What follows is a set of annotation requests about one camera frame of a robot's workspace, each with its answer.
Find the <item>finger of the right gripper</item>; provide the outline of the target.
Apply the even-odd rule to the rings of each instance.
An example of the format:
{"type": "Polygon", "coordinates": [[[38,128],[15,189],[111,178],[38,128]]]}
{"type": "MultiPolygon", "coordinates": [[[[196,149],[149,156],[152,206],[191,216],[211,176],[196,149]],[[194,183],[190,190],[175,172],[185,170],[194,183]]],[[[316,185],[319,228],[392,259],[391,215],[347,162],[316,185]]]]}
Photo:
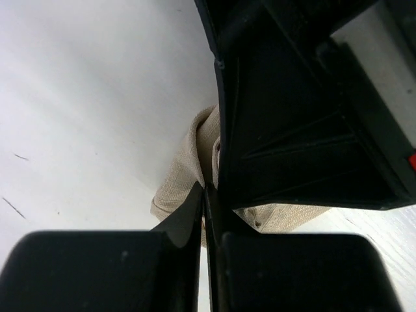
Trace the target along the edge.
{"type": "MultiPolygon", "coordinates": [[[[226,207],[415,203],[415,145],[332,38],[377,2],[196,2],[215,59],[226,207]]],[[[415,2],[383,2],[415,58],[415,2]]]]}

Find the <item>beige cloth napkin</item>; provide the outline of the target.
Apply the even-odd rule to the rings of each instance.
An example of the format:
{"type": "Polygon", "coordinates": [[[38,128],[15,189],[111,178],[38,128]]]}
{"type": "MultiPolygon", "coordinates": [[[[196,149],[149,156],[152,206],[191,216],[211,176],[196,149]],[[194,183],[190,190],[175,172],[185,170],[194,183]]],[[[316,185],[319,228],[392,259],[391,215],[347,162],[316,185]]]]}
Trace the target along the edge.
{"type": "MultiPolygon", "coordinates": [[[[193,119],[151,201],[151,214],[163,221],[183,204],[195,183],[217,187],[219,160],[220,112],[215,105],[193,119]]],[[[236,214],[260,233],[286,233],[328,210],[328,207],[272,203],[238,210],[236,214]]]]}

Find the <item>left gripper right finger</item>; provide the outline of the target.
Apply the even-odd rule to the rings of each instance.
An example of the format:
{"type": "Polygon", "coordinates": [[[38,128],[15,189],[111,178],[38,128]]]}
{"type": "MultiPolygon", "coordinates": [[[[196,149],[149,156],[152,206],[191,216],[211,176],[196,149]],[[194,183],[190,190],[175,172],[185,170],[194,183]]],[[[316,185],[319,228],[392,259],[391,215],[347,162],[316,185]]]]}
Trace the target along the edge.
{"type": "Polygon", "coordinates": [[[400,311],[379,253],[350,234],[261,234],[204,190],[212,311],[400,311]]]}

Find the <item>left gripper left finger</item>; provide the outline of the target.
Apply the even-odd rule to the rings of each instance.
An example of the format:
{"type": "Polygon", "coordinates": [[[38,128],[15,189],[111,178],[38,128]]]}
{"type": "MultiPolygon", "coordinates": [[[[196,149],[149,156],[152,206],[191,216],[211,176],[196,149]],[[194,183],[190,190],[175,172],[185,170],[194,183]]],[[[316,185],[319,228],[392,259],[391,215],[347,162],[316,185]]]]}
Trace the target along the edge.
{"type": "Polygon", "coordinates": [[[2,311],[196,311],[202,195],[149,231],[37,231],[1,273],[2,311]]]}

